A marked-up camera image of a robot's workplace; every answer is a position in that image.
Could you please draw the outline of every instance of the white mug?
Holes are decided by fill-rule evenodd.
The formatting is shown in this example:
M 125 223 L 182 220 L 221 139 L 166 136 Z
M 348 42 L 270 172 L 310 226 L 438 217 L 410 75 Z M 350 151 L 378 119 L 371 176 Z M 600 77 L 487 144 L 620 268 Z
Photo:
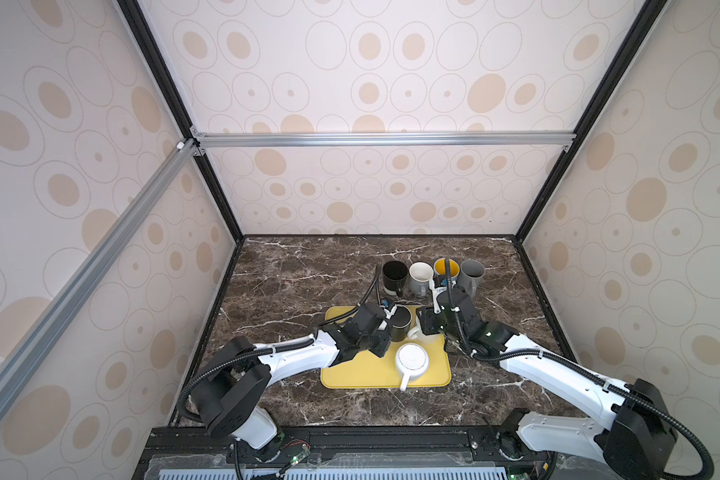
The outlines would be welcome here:
M 408 269 L 408 287 L 416 296 L 427 296 L 429 281 L 434 276 L 434 270 L 429 264 L 416 262 Z
M 409 340 L 413 340 L 416 343 L 427 345 L 429 343 L 435 342 L 438 339 L 438 336 L 440 333 L 435 333 L 433 335 L 425 335 L 422 331 L 422 328 L 418 325 L 413 325 L 411 329 L 408 331 L 407 337 Z
M 394 364 L 403 376 L 400 391 L 404 392 L 408 384 L 422 376 L 429 368 L 429 355 L 420 345 L 406 343 L 394 356 Z

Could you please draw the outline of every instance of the black mug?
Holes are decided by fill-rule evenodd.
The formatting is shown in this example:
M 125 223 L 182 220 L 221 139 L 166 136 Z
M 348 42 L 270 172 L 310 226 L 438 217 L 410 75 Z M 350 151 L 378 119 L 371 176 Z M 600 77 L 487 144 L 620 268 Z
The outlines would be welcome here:
M 384 292 L 400 296 L 408 278 L 408 265 L 398 260 L 390 260 L 382 267 L 382 277 Z
M 392 318 L 389 319 L 392 325 L 391 338 L 394 342 L 402 342 L 408 338 L 408 331 L 411 329 L 411 311 L 403 305 L 398 305 Z

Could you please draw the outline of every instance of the aluminum frame rail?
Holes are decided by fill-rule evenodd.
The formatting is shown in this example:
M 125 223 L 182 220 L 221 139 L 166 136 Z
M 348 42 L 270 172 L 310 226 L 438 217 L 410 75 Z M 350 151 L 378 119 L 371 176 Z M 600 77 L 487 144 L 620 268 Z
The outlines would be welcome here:
M 48 305 L 22 343 L 3 361 L 0 366 L 0 420 L 96 290 L 104 274 L 123 252 L 144 219 L 163 197 L 179 170 L 197 151 L 192 139 L 183 140 L 179 146 L 181 149 L 174 150 L 163 162 L 109 233 Z
M 489 131 L 335 134 L 196 134 L 200 147 L 381 147 L 413 145 L 571 145 L 573 131 Z

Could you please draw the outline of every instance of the ventilation grille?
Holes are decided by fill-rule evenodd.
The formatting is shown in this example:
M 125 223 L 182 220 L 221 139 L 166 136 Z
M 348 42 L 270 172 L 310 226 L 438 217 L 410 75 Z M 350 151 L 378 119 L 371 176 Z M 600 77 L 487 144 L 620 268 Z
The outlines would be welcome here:
M 274 473 L 274 469 L 246 469 L 244 480 L 255 475 Z M 160 480 L 236 480 L 232 468 L 164 469 Z M 290 470 L 284 480 L 508 480 L 502 467 L 458 468 L 324 468 L 316 472 Z

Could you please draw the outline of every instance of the yellow tray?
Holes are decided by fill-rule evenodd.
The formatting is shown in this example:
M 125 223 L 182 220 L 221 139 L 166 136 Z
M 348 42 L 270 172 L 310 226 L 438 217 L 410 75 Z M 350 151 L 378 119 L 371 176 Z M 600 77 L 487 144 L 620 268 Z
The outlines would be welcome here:
M 408 306 L 411 311 L 411 327 L 416 325 L 416 308 Z M 351 306 L 333 306 L 326 312 L 326 318 L 349 312 Z M 340 363 L 320 371 L 322 384 L 329 389 L 389 389 L 400 387 L 402 377 L 394 366 L 394 355 L 398 349 L 413 340 L 392 342 L 389 351 L 383 358 L 378 358 L 370 352 L 360 352 L 349 362 Z M 421 378 L 408 384 L 409 387 L 446 386 L 451 382 L 451 366 L 448 364 L 448 354 L 443 350 L 445 339 L 438 335 L 438 339 L 431 343 L 419 343 L 429 355 L 429 369 Z

